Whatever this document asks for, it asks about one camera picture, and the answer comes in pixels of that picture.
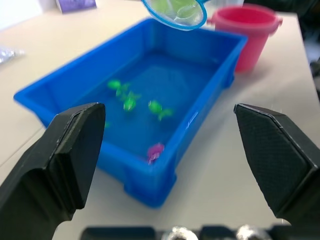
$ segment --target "pink toy fish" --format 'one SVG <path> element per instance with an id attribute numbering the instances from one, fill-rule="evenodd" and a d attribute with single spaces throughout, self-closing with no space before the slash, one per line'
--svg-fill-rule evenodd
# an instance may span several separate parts
<path id="1" fill-rule="evenodd" d="M 151 164 L 153 161 L 159 158 L 160 154 L 164 151 L 165 146 L 161 143 L 157 143 L 149 147 L 147 151 L 148 163 Z"/>

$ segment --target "pink bucket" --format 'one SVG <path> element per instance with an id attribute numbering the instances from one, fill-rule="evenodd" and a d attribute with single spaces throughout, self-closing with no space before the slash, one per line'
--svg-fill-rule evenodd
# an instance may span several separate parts
<path id="1" fill-rule="evenodd" d="M 278 18 L 269 8 L 244 4 L 218 9 L 207 23 L 214 24 L 218 31 L 248 37 L 235 68 L 236 72 L 245 72 L 256 65 L 269 35 L 277 31 L 282 21 L 282 18 Z"/>

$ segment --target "white table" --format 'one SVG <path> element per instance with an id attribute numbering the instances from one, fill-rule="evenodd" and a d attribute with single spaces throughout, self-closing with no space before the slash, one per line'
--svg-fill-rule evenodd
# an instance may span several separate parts
<path id="1" fill-rule="evenodd" d="M 31 112 L 13 102 L 14 93 L 148 16 L 139 1 L 100 0 L 98 6 L 67 15 L 50 11 L 0 33 L 0 45 L 27 53 L 0 68 L 0 183 L 44 131 Z M 165 229 L 176 224 L 198 228 L 280 223 L 247 164 L 233 114 L 235 103 L 287 114 L 320 146 L 319 102 L 295 15 L 283 14 L 283 25 L 268 40 L 254 71 L 238 75 L 218 99 L 178 166 L 177 182 L 162 208 L 135 201 L 119 182 L 97 169 L 85 209 L 62 223 L 53 239 L 77 240 L 92 225 Z"/>

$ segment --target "purple box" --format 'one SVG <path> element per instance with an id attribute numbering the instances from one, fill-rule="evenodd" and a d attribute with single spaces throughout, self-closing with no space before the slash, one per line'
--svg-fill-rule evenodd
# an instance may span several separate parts
<path id="1" fill-rule="evenodd" d="M 96 8 L 96 0 L 56 0 L 62 13 Z"/>

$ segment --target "blue plastic tub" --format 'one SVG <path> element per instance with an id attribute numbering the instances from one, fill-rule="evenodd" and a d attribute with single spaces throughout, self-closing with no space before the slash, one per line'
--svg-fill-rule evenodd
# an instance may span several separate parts
<path id="1" fill-rule="evenodd" d="M 162 205 L 175 181 L 175 169 L 207 113 L 234 79 L 244 36 L 204 29 L 180 31 L 147 19 L 114 39 L 15 94 L 48 126 L 70 107 L 106 105 L 98 167 L 123 182 L 143 203 Z M 136 108 L 125 112 L 107 82 L 130 82 L 140 94 Z M 148 109 L 156 100 L 173 110 L 159 121 Z M 148 164 L 149 147 L 162 143 L 160 157 Z"/>

